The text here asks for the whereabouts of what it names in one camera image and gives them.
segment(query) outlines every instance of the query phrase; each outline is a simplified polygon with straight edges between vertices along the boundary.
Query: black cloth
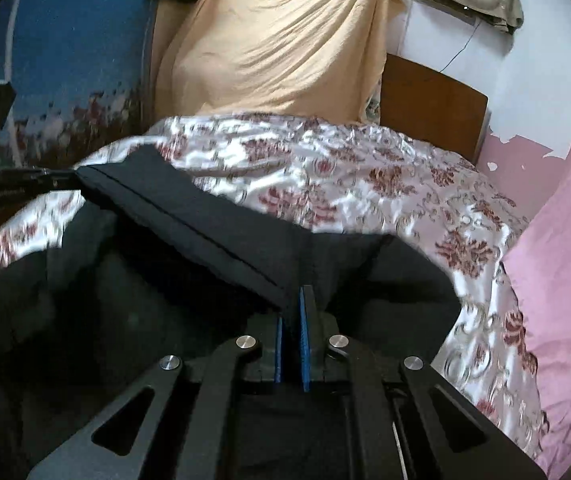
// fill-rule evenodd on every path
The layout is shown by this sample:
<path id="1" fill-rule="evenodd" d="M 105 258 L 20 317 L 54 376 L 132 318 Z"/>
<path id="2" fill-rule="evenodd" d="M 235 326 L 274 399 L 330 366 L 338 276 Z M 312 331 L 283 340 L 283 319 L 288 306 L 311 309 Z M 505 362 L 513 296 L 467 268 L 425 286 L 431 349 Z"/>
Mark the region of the black cloth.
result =
<path id="1" fill-rule="evenodd" d="M 207 355 L 252 313 L 280 312 L 292 343 L 301 285 L 342 333 L 387 356 L 431 361 L 459 314 L 447 275 L 393 235 L 313 234 L 201 191 L 150 146 L 78 174 L 88 202 L 62 247 L 0 271 L 3 478 L 24 478 L 161 356 Z M 285 355 L 295 387 L 297 359 Z M 266 402 L 277 401 L 242 402 L 240 420 L 266 424 Z M 311 402 L 299 416 L 296 402 L 285 408 L 306 437 L 253 454 L 253 470 L 272 468 L 263 478 L 318 478 L 319 461 L 339 452 L 306 430 L 328 427 L 330 409 Z"/>

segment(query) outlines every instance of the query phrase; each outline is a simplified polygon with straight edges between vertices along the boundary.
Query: yellow sheet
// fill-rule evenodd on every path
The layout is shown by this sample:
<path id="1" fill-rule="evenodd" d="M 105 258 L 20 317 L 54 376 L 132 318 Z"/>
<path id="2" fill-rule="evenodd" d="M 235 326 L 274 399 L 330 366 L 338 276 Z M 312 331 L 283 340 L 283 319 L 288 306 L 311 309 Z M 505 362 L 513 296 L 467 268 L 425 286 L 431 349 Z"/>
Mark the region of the yellow sheet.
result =
<path id="1" fill-rule="evenodd" d="M 199 0 L 168 47 L 157 117 L 240 110 L 365 121 L 400 0 Z"/>

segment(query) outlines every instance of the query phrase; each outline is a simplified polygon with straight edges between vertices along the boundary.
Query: silver screw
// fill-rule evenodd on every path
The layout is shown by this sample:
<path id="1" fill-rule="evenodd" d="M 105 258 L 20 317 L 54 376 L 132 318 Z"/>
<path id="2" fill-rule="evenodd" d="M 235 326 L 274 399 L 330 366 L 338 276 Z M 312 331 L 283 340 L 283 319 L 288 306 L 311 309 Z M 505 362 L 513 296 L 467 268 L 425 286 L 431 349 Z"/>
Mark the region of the silver screw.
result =
<path id="1" fill-rule="evenodd" d="M 411 355 L 403 360 L 403 365 L 408 368 L 408 370 L 421 370 L 421 368 L 423 368 L 423 361 L 417 356 Z"/>
<path id="2" fill-rule="evenodd" d="M 181 359 L 176 355 L 166 355 L 159 361 L 159 366 L 164 370 L 174 370 L 181 364 Z"/>
<path id="3" fill-rule="evenodd" d="M 329 343 L 334 346 L 334 348 L 344 348 L 350 342 L 350 339 L 345 337 L 343 334 L 335 334 L 329 339 Z"/>
<path id="4" fill-rule="evenodd" d="M 257 340 L 251 335 L 242 335 L 237 338 L 237 346 L 239 348 L 252 348 L 257 344 Z"/>

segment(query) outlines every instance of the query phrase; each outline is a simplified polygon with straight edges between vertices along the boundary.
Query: black device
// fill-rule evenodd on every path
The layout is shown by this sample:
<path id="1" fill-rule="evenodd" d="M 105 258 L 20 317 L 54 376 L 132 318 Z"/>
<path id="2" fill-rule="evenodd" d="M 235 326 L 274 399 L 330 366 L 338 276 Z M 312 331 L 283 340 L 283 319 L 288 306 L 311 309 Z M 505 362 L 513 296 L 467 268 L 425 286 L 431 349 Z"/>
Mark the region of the black device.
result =
<path id="1" fill-rule="evenodd" d="M 9 83 L 0 82 L 0 128 L 13 99 Z M 0 205 L 54 189 L 80 189 L 80 181 L 73 170 L 0 171 Z M 310 286 L 300 292 L 299 325 L 296 349 L 284 348 L 280 317 L 255 314 L 245 333 L 210 355 L 160 356 L 28 478 L 233 478 L 235 401 L 239 394 L 274 395 L 282 387 L 285 352 L 301 363 L 300 395 L 328 396 L 345 406 L 350 480 L 467 480 L 481 469 L 485 480 L 545 478 L 420 356 L 387 358 L 342 335 L 334 316 L 317 308 Z"/>

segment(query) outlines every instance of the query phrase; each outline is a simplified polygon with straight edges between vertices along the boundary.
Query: wooden panel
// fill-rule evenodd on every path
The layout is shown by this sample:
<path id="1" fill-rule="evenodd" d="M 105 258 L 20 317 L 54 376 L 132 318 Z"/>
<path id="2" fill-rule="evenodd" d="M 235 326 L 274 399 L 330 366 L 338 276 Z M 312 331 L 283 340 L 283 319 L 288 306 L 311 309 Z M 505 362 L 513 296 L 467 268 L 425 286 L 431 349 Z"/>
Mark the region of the wooden panel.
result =
<path id="1" fill-rule="evenodd" d="M 381 83 L 381 126 L 474 162 L 488 98 L 447 75 L 388 55 Z"/>

